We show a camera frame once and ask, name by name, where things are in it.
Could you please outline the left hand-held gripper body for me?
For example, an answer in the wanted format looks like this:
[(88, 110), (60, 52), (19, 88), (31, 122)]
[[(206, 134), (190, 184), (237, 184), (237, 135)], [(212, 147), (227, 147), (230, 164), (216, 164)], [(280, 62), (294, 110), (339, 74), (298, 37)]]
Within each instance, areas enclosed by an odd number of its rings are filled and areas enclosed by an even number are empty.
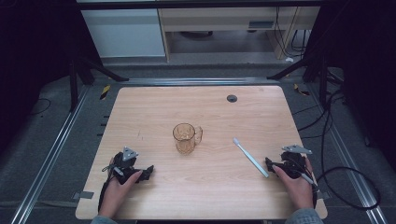
[[(128, 147), (125, 147), (122, 152), (119, 152), (113, 161), (103, 169), (107, 171), (106, 183), (112, 178), (117, 178), (120, 184), (124, 184), (133, 174), (140, 172), (140, 169), (135, 169), (138, 153)], [(136, 183), (147, 179), (147, 171), (142, 170), (142, 174), (136, 180)]]

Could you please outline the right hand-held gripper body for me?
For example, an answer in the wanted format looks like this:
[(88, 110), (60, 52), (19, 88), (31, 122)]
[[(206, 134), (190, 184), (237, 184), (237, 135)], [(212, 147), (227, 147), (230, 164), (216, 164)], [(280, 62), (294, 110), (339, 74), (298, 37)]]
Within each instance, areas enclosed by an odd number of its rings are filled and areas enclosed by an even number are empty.
[(302, 177), (309, 184), (313, 185), (312, 175), (307, 171), (304, 154), (311, 154), (310, 149), (299, 145), (282, 147), (283, 153), (280, 155), (281, 162), (270, 161), (270, 171), (274, 172), (273, 166), (282, 169), (290, 178), (297, 179)]

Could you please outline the white toothbrush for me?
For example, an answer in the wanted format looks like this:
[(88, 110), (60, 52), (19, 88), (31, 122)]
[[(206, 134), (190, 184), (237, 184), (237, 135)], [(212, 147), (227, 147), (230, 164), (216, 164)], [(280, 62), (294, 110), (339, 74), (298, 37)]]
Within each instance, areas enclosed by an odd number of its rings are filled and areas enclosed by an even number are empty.
[(260, 164), (244, 149), (237, 138), (233, 138), (233, 143), (243, 152), (247, 159), (257, 168), (257, 170), (266, 178), (269, 177), (268, 173), (260, 166)]

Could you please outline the clear amber cup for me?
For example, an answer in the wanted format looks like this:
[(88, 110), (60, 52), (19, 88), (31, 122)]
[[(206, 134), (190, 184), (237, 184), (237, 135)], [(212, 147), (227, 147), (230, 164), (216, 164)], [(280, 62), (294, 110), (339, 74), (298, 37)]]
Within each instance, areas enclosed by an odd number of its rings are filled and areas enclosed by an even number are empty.
[(173, 137), (177, 151), (180, 154), (188, 155), (201, 143), (203, 129), (200, 126), (194, 127), (189, 123), (179, 123), (173, 129)]

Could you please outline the person's right hand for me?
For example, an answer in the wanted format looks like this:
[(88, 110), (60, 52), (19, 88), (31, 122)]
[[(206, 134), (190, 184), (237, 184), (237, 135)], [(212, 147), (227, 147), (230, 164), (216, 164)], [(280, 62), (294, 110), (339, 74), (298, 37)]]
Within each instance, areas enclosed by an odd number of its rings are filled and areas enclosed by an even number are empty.
[(273, 166), (277, 176), (284, 184), (296, 210), (314, 208), (312, 185), (304, 178), (290, 178), (281, 168)]

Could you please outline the person's left hand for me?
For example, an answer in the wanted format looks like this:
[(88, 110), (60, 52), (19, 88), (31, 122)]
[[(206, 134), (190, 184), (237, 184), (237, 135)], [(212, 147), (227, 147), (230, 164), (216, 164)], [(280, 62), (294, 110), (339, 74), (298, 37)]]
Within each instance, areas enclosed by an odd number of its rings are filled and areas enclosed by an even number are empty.
[(111, 179), (103, 196), (98, 215), (113, 218), (118, 213), (118, 210), (141, 175), (141, 171), (134, 173), (124, 184), (121, 184), (116, 178)]

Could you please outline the yellow black tape strip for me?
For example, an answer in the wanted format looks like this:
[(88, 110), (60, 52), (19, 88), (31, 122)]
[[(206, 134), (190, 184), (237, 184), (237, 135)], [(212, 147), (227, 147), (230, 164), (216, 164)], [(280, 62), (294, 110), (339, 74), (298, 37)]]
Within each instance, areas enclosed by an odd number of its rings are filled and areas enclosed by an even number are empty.
[(301, 95), (304, 95), (304, 96), (309, 96), (309, 95), (310, 95), (309, 91), (302, 91), (302, 90), (300, 89), (300, 87), (299, 87), (296, 83), (293, 84), (293, 89), (294, 89), (296, 92), (298, 92), (299, 94), (301, 94)]
[(103, 90), (102, 90), (102, 93), (101, 93), (101, 95), (100, 95), (100, 100), (104, 100), (104, 99), (106, 99), (106, 96), (107, 96), (107, 94), (108, 94), (108, 92), (109, 92), (109, 90), (110, 90), (110, 85), (105, 85), (104, 86), (104, 88), (103, 88)]

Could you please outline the black metal stand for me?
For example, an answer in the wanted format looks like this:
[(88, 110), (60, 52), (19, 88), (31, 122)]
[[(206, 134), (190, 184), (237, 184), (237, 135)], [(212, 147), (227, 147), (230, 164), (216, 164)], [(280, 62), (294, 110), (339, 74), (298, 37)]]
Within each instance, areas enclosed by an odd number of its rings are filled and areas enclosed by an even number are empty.
[(110, 70), (104, 68), (99, 63), (95, 63), (87, 58), (78, 57), (72, 59), (69, 63), (71, 95), (70, 111), (74, 111), (78, 105), (78, 79), (80, 79), (84, 85), (91, 85), (94, 82), (94, 77), (91, 72), (92, 69), (104, 74), (107, 77), (110, 77), (117, 82), (128, 81), (128, 78), (116, 75)]
[(304, 67), (303, 80), (305, 82), (312, 82), (317, 77), (319, 78), (318, 97), (322, 105), (327, 103), (327, 83), (328, 83), (328, 65), (326, 56), (321, 53), (311, 53), (304, 56), (299, 62), (292, 64), (279, 73), (268, 77), (271, 80), (280, 80), (291, 72)]

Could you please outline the white cabinet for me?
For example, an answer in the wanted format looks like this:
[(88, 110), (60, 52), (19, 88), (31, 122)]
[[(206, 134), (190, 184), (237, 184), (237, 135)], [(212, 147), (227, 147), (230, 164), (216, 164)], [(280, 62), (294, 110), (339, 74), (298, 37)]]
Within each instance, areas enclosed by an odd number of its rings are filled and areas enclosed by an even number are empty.
[(165, 55), (156, 9), (84, 10), (82, 15), (101, 58)]

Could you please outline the aluminium floor rail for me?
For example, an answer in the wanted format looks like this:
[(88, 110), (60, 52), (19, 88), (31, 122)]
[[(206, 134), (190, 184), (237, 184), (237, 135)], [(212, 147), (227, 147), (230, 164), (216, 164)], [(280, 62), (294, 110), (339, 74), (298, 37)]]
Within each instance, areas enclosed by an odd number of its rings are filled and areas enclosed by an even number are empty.
[(25, 224), (28, 217), (30, 216), (37, 199), (44, 188), (49, 176), (52, 171), (60, 153), (63, 150), (64, 143), (66, 142), (76, 120), (83, 107), (87, 94), (90, 91), (90, 86), (82, 86), (81, 91), (78, 94), (78, 102), (76, 107), (67, 114), (67, 117), (63, 123), (61, 130), (58, 132), (54, 143), (52, 144), (46, 159), (43, 161), (35, 179), (23, 197), (23, 200), (19, 203), (10, 224)]
[(130, 78), (122, 81), (131, 86), (232, 86), (276, 85), (278, 81), (266, 77), (187, 77), (187, 78)]
[[(324, 116), (324, 126), (320, 135), (320, 167), (321, 175), (320, 180), (323, 180), (327, 185), (332, 195), (338, 198), (347, 206), (364, 212), (370, 220), (371, 224), (389, 224), (383, 213), (380, 204), (382, 201), (381, 193), (372, 179), (370, 179), (354, 161), (351, 154), (348, 151), (347, 145), (341, 134), (337, 130), (336, 125), (333, 123), (332, 118), (332, 101), (333, 97), (337, 96), (337, 93), (328, 95), (324, 93), (324, 98), (321, 98), (320, 90), (313, 84), (308, 84), (307, 88), (310, 90), (314, 101), (316, 102), (320, 113)], [(325, 150), (324, 143), (325, 137), (329, 136), (332, 140), (334, 150), (339, 156), (339, 160), (342, 163), (341, 166), (335, 166), (332, 168), (325, 167)], [(334, 188), (330, 185), (327, 175), (332, 172), (345, 172), (354, 191), (359, 199), (359, 203), (354, 204), (347, 200), (346, 196), (341, 196), (337, 193)]]

